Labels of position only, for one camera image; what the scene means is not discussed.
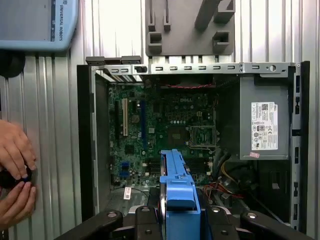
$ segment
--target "pcie slot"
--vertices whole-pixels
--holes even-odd
[[[128,98],[122,99],[123,136],[128,136]]]

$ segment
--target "motherboard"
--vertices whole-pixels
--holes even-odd
[[[207,89],[109,85],[114,185],[159,184],[161,150],[178,149],[197,185],[210,181],[217,145],[215,95]]]

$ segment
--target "finger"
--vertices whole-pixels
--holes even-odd
[[[16,180],[21,178],[21,174],[15,162],[4,147],[0,147],[0,163]]]
[[[16,144],[13,141],[9,141],[4,148],[10,154],[12,160],[14,161],[15,165],[17,166],[21,177],[26,178],[28,177],[27,170],[25,167],[25,161],[21,156],[19,149],[17,148]]]
[[[36,188],[33,186],[30,190],[28,201],[26,202],[26,205],[24,206],[24,209],[18,213],[14,221],[16,223],[20,222],[26,217],[30,217],[35,209],[35,202],[36,202]]]
[[[21,137],[21,139],[22,139],[23,141],[28,142],[28,149],[32,152],[33,158],[36,159],[36,153],[35,153],[35,151],[34,151],[34,148],[32,147],[32,144],[31,144],[29,138],[27,137],[27,135],[26,135],[23,131],[21,131],[21,132],[19,133],[19,136]]]
[[[5,199],[0,201],[0,213],[1,213],[1,216],[4,213],[6,213],[12,207],[12,205],[16,202],[16,200],[19,197],[19,194],[21,193],[24,185],[25,185],[25,183],[23,181],[19,182],[19,184],[16,185],[14,187],[14,189],[12,189],[9,192],[8,196],[6,196]]]
[[[13,219],[25,208],[29,198],[30,188],[31,188],[31,182],[26,182],[15,203],[3,215],[4,219]]]
[[[17,137],[14,140],[15,145],[20,150],[23,159],[31,170],[36,170],[35,157],[34,154],[30,150],[29,141],[23,140],[21,137]]]

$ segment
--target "chip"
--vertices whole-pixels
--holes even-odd
[[[155,102],[153,104],[153,112],[154,113],[160,113],[160,104],[158,102]]]
[[[129,154],[129,155],[134,154],[135,153],[135,146],[133,146],[133,145],[125,145],[124,153],[125,154]]]
[[[171,126],[168,128],[168,143],[173,147],[184,146],[190,138],[190,133],[184,126]]]

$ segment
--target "sticker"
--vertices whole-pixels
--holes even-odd
[[[131,198],[131,187],[125,187],[124,188],[123,199],[124,200],[130,200],[130,198]]]
[[[275,104],[274,102],[252,102],[251,103],[251,150],[257,151],[257,150],[277,150],[277,149],[278,149],[278,105]]]
[[[260,157],[260,154],[256,152],[250,152],[250,157],[258,159]]]

